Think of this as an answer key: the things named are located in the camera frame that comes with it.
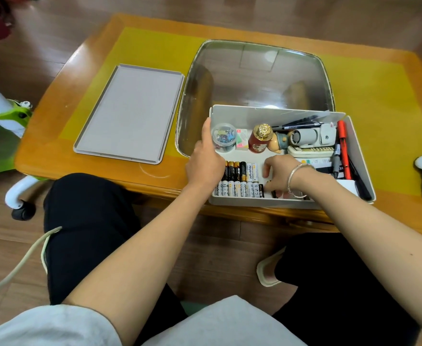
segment bangle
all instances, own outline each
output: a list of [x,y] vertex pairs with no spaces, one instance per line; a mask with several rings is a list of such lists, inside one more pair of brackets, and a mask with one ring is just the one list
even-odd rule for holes
[[303,195],[303,196],[297,196],[297,195],[295,195],[292,191],[291,191],[291,179],[293,178],[293,175],[295,174],[295,172],[298,170],[298,169],[300,169],[301,167],[304,167],[304,166],[309,166],[309,167],[311,167],[311,168],[313,168],[313,169],[315,169],[312,165],[310,165],[310,164],[299,164],[299,165],[297,165],[292,171],[291,171],[291,173],[289,174],[289,177],[288,177],[288,192],[290,193],[290,194],[292,194],[293,195],[293,197],[295,197],[295,198],[305,198],[306,196],[307,196],[307,194],[305,194],[305,195]]

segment wooden table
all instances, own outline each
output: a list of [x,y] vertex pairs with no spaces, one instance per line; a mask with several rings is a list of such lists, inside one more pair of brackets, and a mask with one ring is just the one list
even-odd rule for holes
[[[35,109],[16,156],[26,174],[58,179],[91,173],[130,191],[174,198],[185,186],[187,158],[175,148],[175,123],[163,161],[156,166],[76,154],[73,144],[119,63],[187,75],[208,39],[239,40],[309,52],[323,61],[336,110],[352,116],[377,194],[375,206],[422,233],[422,62],[412,52],[254,33],[116,14],[65,64]],[[302,219],[330,223],[323,211],[224,208],[208,215],[273,223]]]

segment chair caster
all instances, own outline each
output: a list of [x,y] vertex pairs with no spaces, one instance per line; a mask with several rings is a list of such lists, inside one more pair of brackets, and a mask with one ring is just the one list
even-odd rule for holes
[[22,206],[19,209],[13,209],[11,211],[11,216],[14,220],[28,221],[35,215],[36,206],[33,203],[22,202]]

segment white slipper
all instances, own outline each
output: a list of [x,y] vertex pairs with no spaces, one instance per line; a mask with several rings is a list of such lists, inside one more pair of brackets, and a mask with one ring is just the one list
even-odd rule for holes
[[277,285],[278,283],[281,283],[279,280],[275,279],[272,281],[267,280],[264,277],[264,268],[273,261],[274,256],[279,256],[280,254],[283,254],[285,252],[286,247],[284,247],[283,249],[281,249],[280,251],[278,251],[277,253],[273,254],[272,256],[267,257],[265,260],[262,260],[258,263],[257,267],[256,267],[256,274],[258,275],[259,278],[259,282],[265,286],[265,287],[270,287],[270,286],[274,286]]

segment figurine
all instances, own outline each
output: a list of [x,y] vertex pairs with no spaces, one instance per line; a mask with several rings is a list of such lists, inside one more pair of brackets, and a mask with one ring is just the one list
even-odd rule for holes
[[288,148],[288,135],[275,132],[267,147],[270,151],[281,154],[283,149]]

